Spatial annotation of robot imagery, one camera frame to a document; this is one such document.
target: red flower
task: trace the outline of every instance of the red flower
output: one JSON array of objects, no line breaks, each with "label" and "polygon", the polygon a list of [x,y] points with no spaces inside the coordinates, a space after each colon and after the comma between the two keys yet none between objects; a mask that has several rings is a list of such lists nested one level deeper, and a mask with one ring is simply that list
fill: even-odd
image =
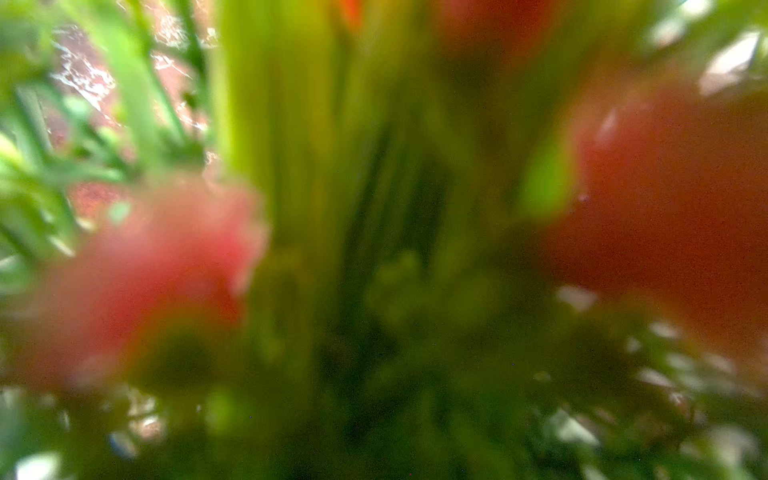
[{"label": "red flower", "polygon": [[125,222],[86,239],[29,298],[35,319],[18,364],[23,382],[60,390],[119,377],[185,313],[204,314],[206,329],[239,323],[238,296],[266,249],[253,198],[233,188],[214,193],[190,177],[134,197]]},{"label": "red flower", "polygon": [[768,330],[768,104],[693,82],[621,90],[579,110],[581,201],[548,232],[548,267],[650,295],[695,343],[753,358]]},{"label": "red flower", "polygon": [[561,0],[433,0],[443,44],[455,55],[479,51],[508,60],[534,53]]}]

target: foliage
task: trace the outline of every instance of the foliage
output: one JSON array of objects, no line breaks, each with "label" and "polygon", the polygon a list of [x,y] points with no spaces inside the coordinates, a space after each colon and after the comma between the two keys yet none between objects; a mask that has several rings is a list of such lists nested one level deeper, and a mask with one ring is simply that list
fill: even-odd
[{"label": "foliage", "polygon": [[[170,2],[190,39],[177,49],[138,0],[3,2],[2,302],[76,254],[71,185],[161,182],[207,147],[261,192],[272,243],[210,388],[7,386],[0,472],[56,452],[78,478],[765,478],[768,416],[740,380],[657,334],[646,306],[564,303],[587,294],[531,259],[571,193],[558,122],[585,75],[699,71],[768,18],[759,2],[703,3],[695,18],[679,2],[574,0],[511,64],[444,55],[428,2],[363,2],[348,31],[332,2],[221,0],[210,52],[185,0]],[[62,22],[106,52],[129,137],[93,129],[51,83]],[[685,34],[660,48],[665,22]],[[205,136],[182,126],[152,51],[193,72]],[[51,148],[41,101],[67,119],[69,151]],[[3,316],[7,347],[24,319]]]}]

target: orange flower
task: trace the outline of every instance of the orange flower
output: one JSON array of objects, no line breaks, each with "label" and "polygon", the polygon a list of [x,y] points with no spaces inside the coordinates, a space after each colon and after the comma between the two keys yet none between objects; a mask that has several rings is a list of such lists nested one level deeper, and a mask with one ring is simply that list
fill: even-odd
[{"label": "orange flower", "polygon": [[170,319],[239,324],[239,296],[266,250],[253,197],[192,177],[134,197],[122,224],[86,239],[28,298],[35,319],[19,356],[22,382],[66,390],[119,378]]}]

